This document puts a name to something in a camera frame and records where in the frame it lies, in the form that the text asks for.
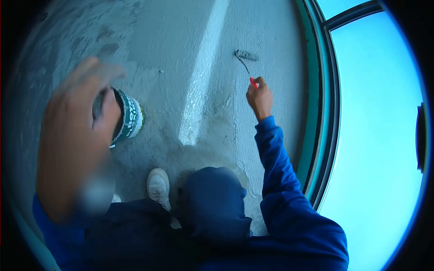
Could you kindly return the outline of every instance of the paint bucket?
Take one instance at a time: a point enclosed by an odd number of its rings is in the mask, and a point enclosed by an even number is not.
[[[113,87],[116,101],[121,108],[121,118],[113,133],[113,141],[110,147],[126,138],[132,138],[139,133],[145,123],[145,114],[142,106],[133,98],[126,95],[119,88]]]

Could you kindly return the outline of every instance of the blue sleeve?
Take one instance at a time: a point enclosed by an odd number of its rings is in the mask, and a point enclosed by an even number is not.
[[[82,251],[84,229],[53,222],[42,208],[38,195],[33,198],[33,216],[44,235],[47,248],[62,271],[90,269],[85,264]]]
[[[348,266],[346,235],[336,222],[319,215],[301,192],[274,117],[264,119],[256,130],[265,169],[261,210],[269,235],[301,253],[330,255]]]

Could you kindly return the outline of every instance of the shoelace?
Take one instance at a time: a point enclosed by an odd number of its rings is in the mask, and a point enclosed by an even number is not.
[[[155,201],[158,201],[158,202],[162,202],[162,196],[161,196],[161,191],[154,191],[154,192],[152,192],[152,194],[154,194],[154,199],[155,199]]]

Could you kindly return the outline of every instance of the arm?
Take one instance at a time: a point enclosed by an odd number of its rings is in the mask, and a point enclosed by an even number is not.
[[[273,97],[262,77],[247,91],[259,124],[255,136],[264,166],[261,210],[271,237],[298,252],[326,254],[348,264],[346,236],[334,221],[319,215],[300,190],[285,148],[282,129],[271,116]]]
[[[122,71],[97,59],[83,60],[55,90],[44,112],[33,216],[62,270],[86,267],[84,229],[78,226],[75,202],[86,176],[110,155],[121,112],[106,86]],[[92,105],[102,90],[101,114],[94,121]]]

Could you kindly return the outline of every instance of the dark pants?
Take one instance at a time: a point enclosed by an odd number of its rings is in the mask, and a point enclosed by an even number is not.
[[[180,189],[173,216],[182,229],[172,229],[169,212],[151,199],[113,203],[86,231],[84,253],[96,267],[107,269],[193,265],[211,257],[214,250],[237,247],[249,238],[245,195],[231,170],[203,168]]]

